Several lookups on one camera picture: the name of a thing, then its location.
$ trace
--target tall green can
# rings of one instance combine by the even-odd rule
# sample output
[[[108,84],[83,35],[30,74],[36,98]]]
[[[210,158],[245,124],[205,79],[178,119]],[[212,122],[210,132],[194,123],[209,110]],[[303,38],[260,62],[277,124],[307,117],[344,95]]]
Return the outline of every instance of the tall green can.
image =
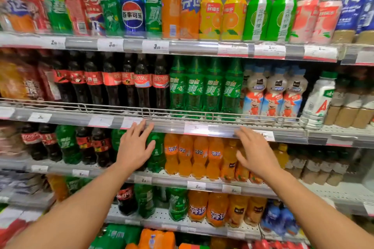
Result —
[[[73,33],[72,23],[65,5],[65,0],[44,0],[44,7],[54,33]]]
[[[287,42],[291,34],[297,8],[296,0],[274,0],[266,39]]]
[[[144,0],[146,8],[146,32],[148,39],[161,39],[161,0]]]
[[[272,6],[271,0],[250,0],[248,2],[243,41],[266,40]]]
[[[104,15],[105,30],[108,36],[123,35],[121,13],[118,0],[100,0],[102,13]]]

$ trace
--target blue can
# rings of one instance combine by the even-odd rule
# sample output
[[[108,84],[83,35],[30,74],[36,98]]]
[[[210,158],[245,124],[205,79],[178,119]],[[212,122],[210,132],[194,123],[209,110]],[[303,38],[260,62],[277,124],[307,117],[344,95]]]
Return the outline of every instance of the blue can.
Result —
[[[146,35],[144,0],[120,0],[124,36],[144,38]]]

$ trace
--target soda can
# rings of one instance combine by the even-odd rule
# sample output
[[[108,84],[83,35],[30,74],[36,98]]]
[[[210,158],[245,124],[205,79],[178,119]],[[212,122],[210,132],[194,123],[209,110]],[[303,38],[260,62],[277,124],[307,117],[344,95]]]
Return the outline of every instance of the soda can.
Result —
[[[250,0],[243,31],[243,41],[266,40],[273,2],[271,0]]]
[[[27,9],[26,0],[6,0],[5,6],[13,30],[19,33],[35,33],[34,22]]]
[[[121,0],[124,35],[129,38],[145,37],[144,0]]]
[[[105,23],[100,0],[85,0],[88,28],[93,36],[105,36]]]
[[[312,42],[321,45],[331,42],[342,8],[341,0],[321,1],[317,22],[311,36]]]
[[[287,42],[295,20],[296,0],[274,0],[266,40]]]
[[[200,40],[220,39],[222,12],[223,3],[221,0],[201,0]]]
[[[35,33],[49,34],[51,27],[44,10],[44,0],[26,0],[28,11],[34,22]]]
[[[74,34],[88,36],[85,0],[65,0],[65,4],[69,9]]]
[[[72,34],[72,23],[65,0],[44,0],[44,8],[53,33]]]
[[[180,24],[182,40],[199,39],[200,0],[181,0]]]
[[[161,0],[144,0],[146,31],[148,39],[161,39]]]
[[[105,30],[108,36],[122,36],[123,25],[118,0],[100,0],[104,15]]]
[[[161,0],[162,38],[179,39],[181,0]]]
[[[245,0],[226,0],[223,5],[221,40],[241,41],[246,13]]]
[[[298,0],[290,43],[309,42],[319,13],[319,0]]]

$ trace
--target coca-cola bottle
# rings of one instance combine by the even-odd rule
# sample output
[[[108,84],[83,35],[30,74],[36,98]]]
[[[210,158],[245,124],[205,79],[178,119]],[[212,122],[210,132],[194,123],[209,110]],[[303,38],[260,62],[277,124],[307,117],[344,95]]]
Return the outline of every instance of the coca-cola bottle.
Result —
[[[21,137],[34,160],[48,158],[47,150],[41,142],[40,133],[38,132],[38,124],[25,123],[21,129]]]
[[[117,193],[118,208],[124,215],[135,213],[138,203],[135,199],[134,184],[124,183]]]
[[[135,88],[134,71],[135,63],[138,60],[136,53],[125,53],[123,69],[122,69],[122,83],[126,89],[127,102],[124,104],[128,107],[138,107],[138,91]]]
[[[100,167],[108,167],[112,164],[110,150],[112,149],[110,138],[106,136],[103,128],[95,127],[92,130],[92,144],[95,148],[97,164]]]
[[[152,84],[156,90],[156,108],[167,109],[170,105],[169,91],[170,75],[167,70],[167,63],[162,54],[157,55],[154,64],[154,76]]]
[[[135,66],[134,82],[138,91],[139,107],[150,108],[150,87],[152,86],[152,76],[148,69],[146,55],[138,54],[138,61]]]
[[[86,61],[84,62],[85,78],[88,88],[91,92],[93,104],[107,104],[107,92],[102,78],[101,59],[99,54],[86,52]]]
[[[83,59],[85,56],[84,53],[71,50],[68,72],[70,74],[70,82],[77,95],[77,103],[89,104],[91,103],[91,94],[85,79],[85,72],[83,71]]]
[[[76,128],[77,144],[82,154],[82,162],[85,165],[93,165],[96,163],[96,154],[92,145],[92,128],[86,126],[78,126]]]
[[[122,74],[120,63],[115,61],[113,53],[105,53],[102,76],[108,93],[108,104],[120,106],[119,85],[122,83]]]
[[[42,123],[39,125],[40,138],[47,149],[48,158],[54,162],[59,162],[63,159],[63,154],[57,143],[55,130],[55,124]]]
[[[54,72],[54,81],[60,91],[61,100],[64,103],[76,103],[77,97],[70,82],[70,75],[66,59],[68,52],[54,51],[52,67]]]

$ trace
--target orange juice can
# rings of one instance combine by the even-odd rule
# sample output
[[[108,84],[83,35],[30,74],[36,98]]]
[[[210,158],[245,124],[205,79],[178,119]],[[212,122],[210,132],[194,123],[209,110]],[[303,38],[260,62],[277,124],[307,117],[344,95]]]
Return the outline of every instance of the orange juice can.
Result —
[[[246,13],[245,0],[226,0],[223,5],[221,40],[241,41]]]
[[[35,33],[26,0],[6,0],[6,11],[13,30],[19,33]]]
[[[162,38],[179,39],[181,0],[161,0]]]
[[[181,0],[180,39],[198,40],[200,25],[200,0]]]
[[[223,3],[221,0],[201,0],[200,40],[219,40],[221,37]]]

